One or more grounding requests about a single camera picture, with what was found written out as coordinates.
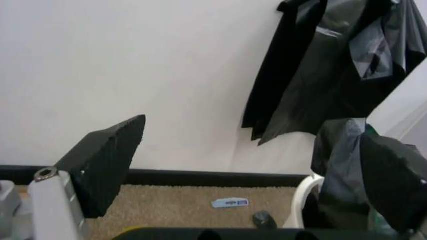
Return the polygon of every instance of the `metal nut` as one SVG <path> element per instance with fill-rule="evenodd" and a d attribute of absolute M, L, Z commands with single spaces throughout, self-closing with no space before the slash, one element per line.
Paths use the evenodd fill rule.
<path fill-rule="evenodd" d="M 58 175 L 58 169 L 56 167 L 45 167 L 40 169 L 38 172 L 34 174 L 34 181 L 36 183 L 48 180 Z"/>

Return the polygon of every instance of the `carpet floor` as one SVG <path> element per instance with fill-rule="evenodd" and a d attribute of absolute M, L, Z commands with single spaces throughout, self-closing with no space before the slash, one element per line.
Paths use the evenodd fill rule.
<path fill-rule="evenodd" d="M 123 185 L 104 217 L 88 219 L 90 240 L 111 239 L 130 227 L 254 228 L 252 215 L 268 211 L 280 228 L 295 188 L 170 187 Z M 222 198 L 247 198 L 249 206 L 213 208 Z"/>

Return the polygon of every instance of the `dark plastic sheet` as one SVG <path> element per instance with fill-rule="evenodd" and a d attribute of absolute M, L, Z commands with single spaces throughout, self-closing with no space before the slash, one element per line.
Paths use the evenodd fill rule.
<path fill-rule="evenodd" d="M 252 140 L 263 136 L 283 92 L 298 69 L 325 12 L 327 0 L 308 0 L 298 6 L 282 2 L 283 13 L 256 77 L 243 116 L 243 128 L 253 128 Z"/>
<path fill-rule="evenodd" d="M 414 146 L 379 136 L 363 118 L 325 122 L 311 169 L 325 177 L 318 208 L 334 228 L 368 229 L 374 208 L 406 234 L 427 214 L 427 160 Z"/>
<path fill-rule="evenodd" d="M 427 30 L 415 3 L 394 2 L 327 2 L 259 144 L 290 132 L 317 134 L 326 120 L 366 118 L 425 59 Z"/>

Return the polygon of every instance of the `black baseboard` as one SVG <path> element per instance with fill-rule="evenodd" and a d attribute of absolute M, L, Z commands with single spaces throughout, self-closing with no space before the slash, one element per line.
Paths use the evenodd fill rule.
<path fill-rule="evenodd" d="M 0 165 L 0 180 L 28 185 L 44 166 Z M 124 184 L 192 187 L 297 187 L 307 175 L 130 169 Z"/>

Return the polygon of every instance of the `white wall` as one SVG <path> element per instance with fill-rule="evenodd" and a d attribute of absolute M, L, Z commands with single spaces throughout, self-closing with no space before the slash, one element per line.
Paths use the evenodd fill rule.
<path fill-rule="evenodd" d="M 88 132 L 146 114 L 133 168 L 307 169 L 278 142 L 238 144 L 280 2 L 1 1 L 0 164 L 52 165 Z"/>

